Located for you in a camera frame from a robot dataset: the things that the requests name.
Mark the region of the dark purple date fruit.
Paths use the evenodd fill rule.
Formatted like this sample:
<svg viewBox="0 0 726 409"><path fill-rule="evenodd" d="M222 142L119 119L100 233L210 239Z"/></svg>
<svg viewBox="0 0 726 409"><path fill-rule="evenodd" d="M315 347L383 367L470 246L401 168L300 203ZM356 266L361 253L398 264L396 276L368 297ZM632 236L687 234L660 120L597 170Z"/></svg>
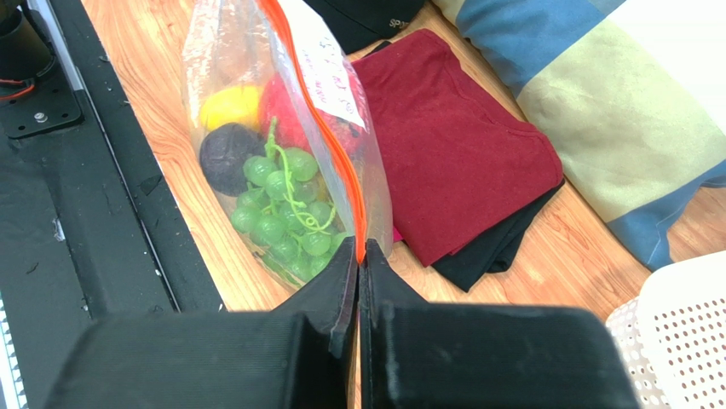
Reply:
<svg viewBox="0 0 726 409"><path fill-rule="evenodd" d="M224 124L211 131L199 150L201 170L210 187L230 197L247 190L243 165L252 156L262 156L262 136L236 123Z"/></svg>

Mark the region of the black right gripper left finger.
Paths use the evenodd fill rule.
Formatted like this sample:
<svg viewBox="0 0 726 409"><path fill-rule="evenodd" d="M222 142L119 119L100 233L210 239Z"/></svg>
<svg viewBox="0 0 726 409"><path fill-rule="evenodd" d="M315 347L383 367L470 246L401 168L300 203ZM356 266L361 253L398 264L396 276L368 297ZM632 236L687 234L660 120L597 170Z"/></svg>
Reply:
<svg viewBox="0 0 726 409"><path fill-rule="evenodd" d="M70 353L49 408L345 408L355 240L270 311L117 316Z"/></svg>

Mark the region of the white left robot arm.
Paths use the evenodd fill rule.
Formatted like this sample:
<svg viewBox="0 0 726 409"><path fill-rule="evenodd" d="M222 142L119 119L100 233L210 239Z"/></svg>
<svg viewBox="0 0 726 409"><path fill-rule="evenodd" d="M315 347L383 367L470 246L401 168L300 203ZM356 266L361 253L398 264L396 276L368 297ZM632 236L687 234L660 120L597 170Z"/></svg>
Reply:
<svg viewBox="0 0 726 409"><path fill-rule="evenodd" d="M1 1L1 83L20 85L40 80L56 66L43 17L28 1Z"/></svg>

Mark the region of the green grape bunch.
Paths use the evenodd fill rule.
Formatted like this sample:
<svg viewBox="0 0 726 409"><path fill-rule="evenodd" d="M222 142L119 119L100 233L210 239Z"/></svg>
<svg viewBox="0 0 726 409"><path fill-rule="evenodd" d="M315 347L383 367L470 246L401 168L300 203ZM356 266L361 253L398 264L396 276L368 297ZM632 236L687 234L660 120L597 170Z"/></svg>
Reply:
<svg viewBox="0 0 726 409"><path fill-rule="evenodd" d="M301 287L328 265L349 233L314 155L279 145L276 127L274 118L264 154L243 165L247 190L230 222L269 270Z"/></svg>

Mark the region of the red apple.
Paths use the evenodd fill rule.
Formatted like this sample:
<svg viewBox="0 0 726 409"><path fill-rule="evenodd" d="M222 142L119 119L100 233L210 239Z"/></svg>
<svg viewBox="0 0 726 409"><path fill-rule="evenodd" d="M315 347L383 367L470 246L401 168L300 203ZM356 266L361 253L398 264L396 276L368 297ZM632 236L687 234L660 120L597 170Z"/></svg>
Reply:
<svg viewBox="0 0 726 409"><path fill-rule="evenodd" d="M355 152L360 147L364 137L368 136L368 131L360 125L350 123L321 110L319 110L319 113L328 123L347 153ZM312 152L297 117L295 107L287 94L284 81L278 73L268 80L259 101L258 119L264 135L268 133L274 118L277 118L275 140L279 145L282 147L299 147L308 153Z"/></svg>

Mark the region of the yellow pear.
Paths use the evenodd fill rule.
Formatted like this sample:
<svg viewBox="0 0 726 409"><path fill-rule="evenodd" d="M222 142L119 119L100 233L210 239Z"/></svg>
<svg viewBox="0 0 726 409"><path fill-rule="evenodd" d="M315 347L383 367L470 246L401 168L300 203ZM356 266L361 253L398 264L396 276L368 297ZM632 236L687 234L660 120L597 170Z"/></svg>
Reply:
<svg viewBox="0 0 726 409"><path fill-rule="evenodd" d="M210 96L199 112L199 122L208 131L225 124L242 124L252 130L260 129L258 119L262 87L234 86Z"/></svg>

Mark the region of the clear zip bag orange zipper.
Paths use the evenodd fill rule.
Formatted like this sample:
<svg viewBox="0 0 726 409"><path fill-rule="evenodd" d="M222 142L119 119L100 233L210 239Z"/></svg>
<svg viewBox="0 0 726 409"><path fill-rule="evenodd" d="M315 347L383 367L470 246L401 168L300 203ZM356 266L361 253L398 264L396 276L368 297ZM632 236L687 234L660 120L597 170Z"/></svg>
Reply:
<svg viewBox="0 0 726 409"><path fill-rule="evenodd" d="M366 94L304 1L198 1L184 105L205 180L258 262L292 288L342 244L393 247L387 177Z"/></svg>

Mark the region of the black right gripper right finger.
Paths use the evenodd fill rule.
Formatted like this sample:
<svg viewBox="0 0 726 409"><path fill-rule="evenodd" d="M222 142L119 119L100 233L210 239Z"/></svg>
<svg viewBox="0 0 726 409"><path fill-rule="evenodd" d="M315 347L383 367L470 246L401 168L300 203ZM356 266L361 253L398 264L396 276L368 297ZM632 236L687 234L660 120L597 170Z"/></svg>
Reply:
<svg viewBox="0 0 726 409"><path fill-rule="evenodd" d="M604 324L580 308L435 303L378 243L360 267L365 408L635 408Z"/></svg>

